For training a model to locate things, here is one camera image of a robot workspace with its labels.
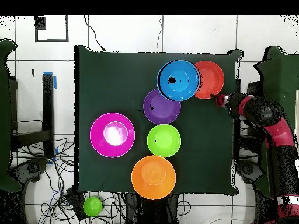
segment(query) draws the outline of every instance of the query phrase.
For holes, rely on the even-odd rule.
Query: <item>pink bowl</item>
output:
[[[106,113],[92,124],[91,145],[102,156],[117,158],[133,146],[135,130],[131,121],[119,113]]]

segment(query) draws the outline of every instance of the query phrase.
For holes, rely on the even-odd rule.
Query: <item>green table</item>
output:
[[[93,52],[75,46],[76,83],[75,181],[78,190],[133,193],[131,171],[143,157],[151,155],[147,135],[155,125],[142,112],[149,91],[155,89],[157,73],[171,60],[216,62],[223,70],[223,93],[238,90],[236,60],[240,50],[228,54],[118,53]],[[89,140],[93,122],[102,114],[117,112],[128,117],[135,128],[135,143],[124,156],[109,159],[99,155]],[[176,171],[173,193],[235,195],[231,185],[233,119],[214,100],[192,97],[182,102],[179,117],[172,125],[182,137],[182,145],[168,160]]]

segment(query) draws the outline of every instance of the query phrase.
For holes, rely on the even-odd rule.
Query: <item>black stand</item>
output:
[[[12,129],[17,130],[17,102],[16,89],[18,82],[16,78],[9,78],[9,87],[11,94],[11,113],[12,113]],[[53,77],[51,75],[43,75],[43,125],[41,131],[29,132],[25,134],[13,134],[11,139],[11,150],[15,151],[21,147],[29,146],[39,142],[44,142],[44,155],[47,158],[54,156],[54,139],[53,139]]]

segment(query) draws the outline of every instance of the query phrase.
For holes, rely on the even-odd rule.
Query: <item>dark spot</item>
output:
[[[176,82],[176,79],[175,79],[175,78],[172,78],[172,77],[170,77],[170,78],[168,79],[168,82],[169,82],[169,83],[175,83],[175,82]]]

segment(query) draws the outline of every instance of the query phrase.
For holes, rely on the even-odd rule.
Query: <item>small green bowl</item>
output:
[[[102,202],[96,197],[90,197],[85,200],[83,210],[88,216],[97,216],[102,211]]]
[[[180,148],[180,133],[169,124],[159,124],[150,130],[147,146],[154,155],[168,158]]]

